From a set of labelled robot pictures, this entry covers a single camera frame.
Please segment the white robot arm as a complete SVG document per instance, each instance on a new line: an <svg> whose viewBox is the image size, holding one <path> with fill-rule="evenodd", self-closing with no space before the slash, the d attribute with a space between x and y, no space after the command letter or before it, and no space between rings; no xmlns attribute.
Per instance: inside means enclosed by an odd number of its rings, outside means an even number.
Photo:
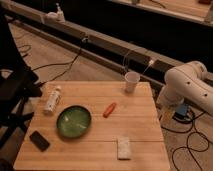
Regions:
<svg viewBox="0 0 213 171"><path fill-rule="evenodd" d="M213 87L204 82L207 68L199 61L191 61L169 69L165 85L158 96L163 106L178 106L188 99L213 115Z"/></svg>

